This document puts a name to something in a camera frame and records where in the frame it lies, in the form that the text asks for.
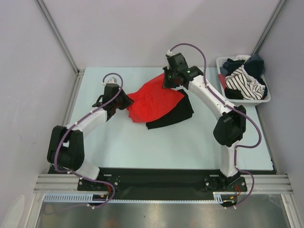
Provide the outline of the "red tank top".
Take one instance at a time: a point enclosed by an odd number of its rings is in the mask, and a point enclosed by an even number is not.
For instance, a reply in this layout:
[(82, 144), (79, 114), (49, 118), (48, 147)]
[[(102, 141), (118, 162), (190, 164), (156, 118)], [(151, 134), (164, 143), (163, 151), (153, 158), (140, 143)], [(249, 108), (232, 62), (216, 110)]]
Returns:
[(168, 114), (184, 98), (184, 94), (163, 88), (164, 74), (146, 82), (137, 92), (128, 94), (133, 103), (127, 107), (135, 123), (155, 121)]

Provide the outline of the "black tank top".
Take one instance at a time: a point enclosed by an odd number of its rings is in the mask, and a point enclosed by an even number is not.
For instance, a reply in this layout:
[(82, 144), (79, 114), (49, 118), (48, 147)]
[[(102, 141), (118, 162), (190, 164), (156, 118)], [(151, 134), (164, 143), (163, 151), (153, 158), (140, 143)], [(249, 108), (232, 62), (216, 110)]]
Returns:
[(148, 130), (178, 124), (180, 122), (190, 119), (193, 116), (194, 111), (190, 103), (188, 94), (183, 89), (179, 89), (177, 90), (177, 92), (183, 94), (184, 97), (169, 113), (155, 121), (147, 122), (146, 127), (148, 128)]

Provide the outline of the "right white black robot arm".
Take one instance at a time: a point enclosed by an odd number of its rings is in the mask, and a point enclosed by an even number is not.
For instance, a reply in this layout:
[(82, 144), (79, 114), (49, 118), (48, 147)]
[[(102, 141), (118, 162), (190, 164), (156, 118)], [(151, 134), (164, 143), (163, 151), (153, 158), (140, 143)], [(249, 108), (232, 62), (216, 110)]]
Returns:
[(221, 146), (221, 167), (219, 185), (223, 190), (231, 190), (240, 177), (236, 168), (235, 148), (246, 131), (246, 110), (225, 102), (223, 96), (214, 89), (206, 78), (206, 70), (197, 66), (189, 67), (182, 53), (166, 54), (168, 66), (164, 67), (163, 88), (183, 86), (196, 95), (213, 113), (217, 124), (213, 130), (216, 141)]

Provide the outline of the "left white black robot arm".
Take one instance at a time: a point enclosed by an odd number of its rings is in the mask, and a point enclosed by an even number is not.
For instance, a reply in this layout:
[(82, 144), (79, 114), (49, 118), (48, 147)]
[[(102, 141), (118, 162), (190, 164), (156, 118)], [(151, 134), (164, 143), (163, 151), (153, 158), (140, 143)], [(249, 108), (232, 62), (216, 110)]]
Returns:
[(101, 189), (105, 178), (99, 175), (100, 168), (85, 159), (84, 139), (97, 127), (106, 123), (116, 113), (133, 103), (116, 83), (107, 83), (104, 94), (99, 96), (88, 114), (67, 126), (55, 126), (52, 130), (47, 161), (63, 172), (72, 171), (88, 178), (95, 190)]

